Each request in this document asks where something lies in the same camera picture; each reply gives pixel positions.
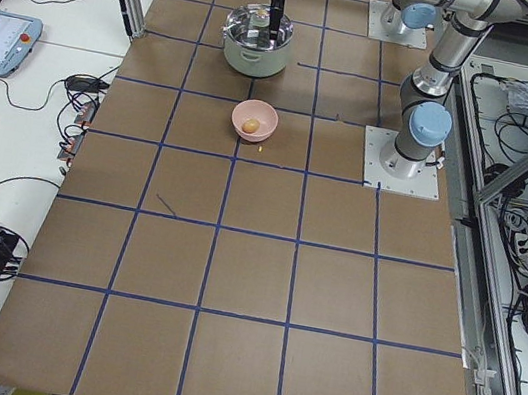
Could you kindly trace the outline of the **glass pot lid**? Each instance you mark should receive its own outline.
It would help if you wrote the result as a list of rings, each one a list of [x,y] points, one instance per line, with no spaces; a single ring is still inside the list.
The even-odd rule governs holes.
[[[253,51],[280,50],[291,43],[293,24],[287,16],[281,20],[277,40],[269,37],[270,6],[268,4],[247,4],[229,13],[223,30],[224,41],[252,49]]]

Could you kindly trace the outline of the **white electric cooking pot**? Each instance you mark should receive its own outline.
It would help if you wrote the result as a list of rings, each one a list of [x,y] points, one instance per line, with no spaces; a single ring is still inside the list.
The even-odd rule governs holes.
[[[270,6],[247,4],[229,13],[223,30],[225,59],[241,74],[265,78],[281,72],[291,51],[293,27],[283,16],[276,39],[270,38]]]

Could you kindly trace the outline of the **brown egg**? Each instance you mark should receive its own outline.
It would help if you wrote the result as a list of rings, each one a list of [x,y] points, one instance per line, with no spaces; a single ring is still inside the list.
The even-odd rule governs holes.
[[[241,129],[247,134],[253,134],[260,128],[260,121],[258,119],[247,119],[243,122]]]

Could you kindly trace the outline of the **pink bowl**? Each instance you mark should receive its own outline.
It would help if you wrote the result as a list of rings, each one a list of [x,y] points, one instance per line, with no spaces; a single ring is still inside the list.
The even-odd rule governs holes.
[[[234,130],[250,143],[270,138],[279,123],[278,117],[276,109],[270,104],[254,99],[239,103],[231,113]]]

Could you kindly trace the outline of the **black power adapter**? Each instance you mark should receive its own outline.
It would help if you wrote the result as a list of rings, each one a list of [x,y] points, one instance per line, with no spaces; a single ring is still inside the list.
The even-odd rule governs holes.
[[[72,75],[66,78],[65,88],[73,92],[79,91],[98,94],[100,91],[107,90],[109,88],[109,84],[104,82],[104,80],[100,80],[92,76]]]

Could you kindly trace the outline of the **crumpled white paper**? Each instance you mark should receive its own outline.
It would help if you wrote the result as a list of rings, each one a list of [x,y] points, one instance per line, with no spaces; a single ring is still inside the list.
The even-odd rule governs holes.
[[[528,81],[510,80],[502,82],[503,91],[506,92],[510,107],[528,111]]]

